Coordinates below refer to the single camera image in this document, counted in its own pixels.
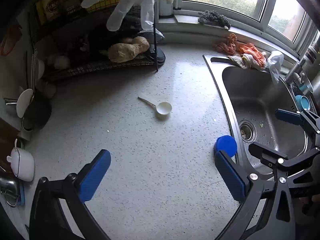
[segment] orange cloth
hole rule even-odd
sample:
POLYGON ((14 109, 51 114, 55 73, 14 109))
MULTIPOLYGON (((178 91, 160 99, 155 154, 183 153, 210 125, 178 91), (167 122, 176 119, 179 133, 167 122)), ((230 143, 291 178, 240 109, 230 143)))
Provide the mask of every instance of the orange cloth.
POLYGON ((215 46, 215 49, 217 52, 225 52, 229 55, 234 55, 238 46, 237 37, 234 33, 231 33, 229 37, 227 38, 227 44, 220 43, 219 45, 215 46))
POLYGON ((234 55, 236 54, 236 51, 240 52, 241 54, 251 54, 260 67, 263 67, 266 64, 266 58, 260 51, 257 50, 257 48, 252 43, 239 44, 234 33, 231 33, 228 36, 227 44, 221 42, 219 45, 214 45, 213 47, 217 52, 225 52, 228 55, 234 55))
POLYGON ((253 58, 258 62, 260 67, 262 67, 266 63, 266 58, 262 55, 260 51, 257 50, 257 48, 252 43, 248 43, 244 45, 240 44, 239 52, 251 54, 253 58))

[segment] sink basin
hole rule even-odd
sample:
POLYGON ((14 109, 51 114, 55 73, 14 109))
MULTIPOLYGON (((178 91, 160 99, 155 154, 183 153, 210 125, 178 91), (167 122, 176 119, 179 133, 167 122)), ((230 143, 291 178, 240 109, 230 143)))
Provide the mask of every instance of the sink basin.
POLYGON ((300 126, 275 118, 278 108, 297 111, 297 106, 282 80, 274 85, 271 75, 255 69, 244 70, 226 57, 204 55, 216 82, 233 137, 237 142, 237 162, 248 173, 269 179, 272 169, 250 155, 249 145, 256 141, 296 157, 307 150, 308 139, 300 126))

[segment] metal utensil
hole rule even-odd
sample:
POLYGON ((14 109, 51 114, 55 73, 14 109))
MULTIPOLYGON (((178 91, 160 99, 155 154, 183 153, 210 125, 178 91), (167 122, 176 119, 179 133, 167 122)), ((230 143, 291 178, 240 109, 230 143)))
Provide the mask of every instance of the metal utensil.
POLYGON ((6 202, 15 207, 20 197, 20 186, 19 180, 8 174, 0 174, 0 189, 1 193, 4 194, 6 202))
POLYGON ((34 54, 32 55, 31 59, 31 87, 32 90, 35 91, 35 85, 36 85, 36 62, 38 57, 38 51, 35 49, 34 54))
POLYGON ((18 102, 17 98, 3 98, 3 100, 7 106, 17 105, 18 102))
POLYGON ((303 92, 305 96, 313 94, 312 84, 305 73, 302 73, 301 83, 302 86, 300 87, 300 90, 303 92))

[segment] metal screw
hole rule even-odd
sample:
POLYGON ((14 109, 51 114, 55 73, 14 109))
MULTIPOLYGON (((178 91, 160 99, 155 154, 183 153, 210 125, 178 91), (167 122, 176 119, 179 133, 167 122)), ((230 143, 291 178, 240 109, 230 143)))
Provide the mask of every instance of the metal screw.
POLYGON ((251 178, 252 180, 257 180, 257 179, 258 179, 258 175, 255 174, 255 173, 251 173, 251 174, 250 174, 250 178, 251 178))
POLYGON ((77 174, 75 174, 75 173, 70 173, 70 174, 68 175, 68 177, 71 178, 72 180, 74 180, 74 179, 77 177, 77 174))
POLYGON ((280 177, 280 178, 279 178, 279 181, 280 181, 282 184, 284 184, 284 183, 287 182, 287 180, 286 180, 284 177, 280 177))

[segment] ginger root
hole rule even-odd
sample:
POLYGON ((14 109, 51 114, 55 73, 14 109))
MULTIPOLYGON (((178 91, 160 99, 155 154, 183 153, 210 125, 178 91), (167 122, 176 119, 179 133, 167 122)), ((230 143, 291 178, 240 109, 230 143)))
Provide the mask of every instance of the ginger root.
POLYGON ((138 54, 149 49, 150 45, 146 38, 136 37, 132 44, 117 43, 112 45, 107 52, 112 62, 122 63, 134 59, 138 54))

